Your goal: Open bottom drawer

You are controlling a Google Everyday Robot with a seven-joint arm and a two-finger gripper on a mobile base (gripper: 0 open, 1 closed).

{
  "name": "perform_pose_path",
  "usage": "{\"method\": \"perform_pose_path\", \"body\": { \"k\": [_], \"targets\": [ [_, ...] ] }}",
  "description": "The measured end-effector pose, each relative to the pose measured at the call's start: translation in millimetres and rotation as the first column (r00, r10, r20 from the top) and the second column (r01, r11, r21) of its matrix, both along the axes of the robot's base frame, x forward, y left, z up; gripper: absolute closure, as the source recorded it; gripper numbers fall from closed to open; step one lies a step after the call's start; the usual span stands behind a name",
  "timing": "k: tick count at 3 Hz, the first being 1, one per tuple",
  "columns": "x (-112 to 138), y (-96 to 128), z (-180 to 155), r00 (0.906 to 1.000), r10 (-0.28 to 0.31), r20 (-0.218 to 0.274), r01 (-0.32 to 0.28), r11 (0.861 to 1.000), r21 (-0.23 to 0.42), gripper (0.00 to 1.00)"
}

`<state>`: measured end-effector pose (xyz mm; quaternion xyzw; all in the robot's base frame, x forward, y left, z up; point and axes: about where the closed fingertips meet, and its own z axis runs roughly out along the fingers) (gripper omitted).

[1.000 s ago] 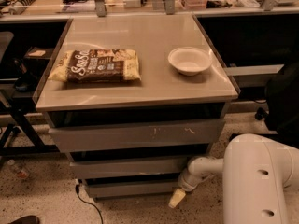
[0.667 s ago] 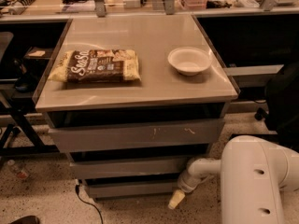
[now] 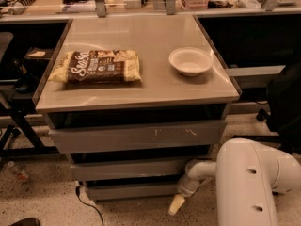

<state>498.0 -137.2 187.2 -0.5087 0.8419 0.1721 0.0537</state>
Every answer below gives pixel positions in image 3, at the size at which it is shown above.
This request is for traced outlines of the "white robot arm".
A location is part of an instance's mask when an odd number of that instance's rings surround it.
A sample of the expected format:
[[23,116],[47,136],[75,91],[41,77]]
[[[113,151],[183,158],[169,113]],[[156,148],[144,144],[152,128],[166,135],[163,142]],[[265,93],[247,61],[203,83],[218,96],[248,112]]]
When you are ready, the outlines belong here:
[[186,164],[168,213],[175,215],[211,179],[216,181],[218,226],[278,226],[273,194],[301,186],[301,165],[279,149],[231,139],[215,161],[194,159]]

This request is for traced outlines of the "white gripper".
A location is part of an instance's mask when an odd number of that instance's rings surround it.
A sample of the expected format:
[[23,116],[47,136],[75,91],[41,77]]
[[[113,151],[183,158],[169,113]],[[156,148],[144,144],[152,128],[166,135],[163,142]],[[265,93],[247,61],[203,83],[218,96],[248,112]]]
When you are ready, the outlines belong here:
[[174,216],[182,205],[185,203],[185,198],[191,197],[197,189],[200,187],[199,180],[192,180],[186,174],[184,174],[177,185],[177,191],[180,194],[176,194],[169,206],[168,213]]

